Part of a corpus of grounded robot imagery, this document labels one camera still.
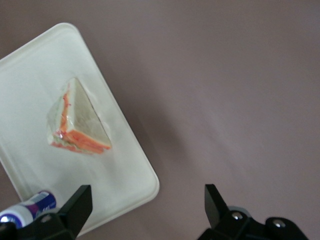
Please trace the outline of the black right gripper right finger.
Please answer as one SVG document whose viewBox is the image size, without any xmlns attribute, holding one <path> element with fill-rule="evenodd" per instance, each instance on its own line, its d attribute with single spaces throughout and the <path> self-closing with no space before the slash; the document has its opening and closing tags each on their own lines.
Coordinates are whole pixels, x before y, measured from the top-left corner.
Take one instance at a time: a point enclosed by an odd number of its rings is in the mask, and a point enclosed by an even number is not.
<svg viewBox="0 0 320 240">
<path fill-rule="evenodd" d="M 256 221 L 245 209 L 229 207 L 214 184 L 204 187 L 204 209 L 210 227 L 200 240 L 306 240 L 307 236 L 291 220 L 269 217 Z"/>
</svg>

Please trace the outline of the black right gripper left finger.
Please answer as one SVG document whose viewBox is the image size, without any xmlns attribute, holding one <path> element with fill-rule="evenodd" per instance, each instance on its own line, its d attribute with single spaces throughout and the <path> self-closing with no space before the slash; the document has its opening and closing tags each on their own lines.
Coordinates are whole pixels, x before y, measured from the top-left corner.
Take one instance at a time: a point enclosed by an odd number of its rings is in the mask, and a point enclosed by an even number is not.
<svg viewBox="0 0 320 240">
<path fill-rule="evenodd" d="M 92 189 L 82 185 L 62 207 L 55 196 L 40 191 L 0 212 L 2 240 L 74 240 L 93 210 Z"/>
</svg>

